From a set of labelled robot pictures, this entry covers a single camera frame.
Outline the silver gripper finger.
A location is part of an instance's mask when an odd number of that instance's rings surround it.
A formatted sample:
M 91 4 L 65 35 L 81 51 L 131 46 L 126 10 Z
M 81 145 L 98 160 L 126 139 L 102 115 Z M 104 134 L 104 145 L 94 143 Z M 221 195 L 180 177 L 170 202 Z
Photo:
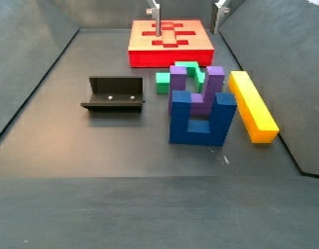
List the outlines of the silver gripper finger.
M 147 15 L 156 21 L 156 36 L 160 36 L 160 4 L 156 0 L 147 0 L 150 8 L 147 9 Z
M 214 32 L 218 32 L 221 20 L 223 19 L 225 15 L 230 13 L 230 8 L 229 8 L 230 2 L 231 0 L 218 0 L 214 3 L 214 10 L 215 10 Z

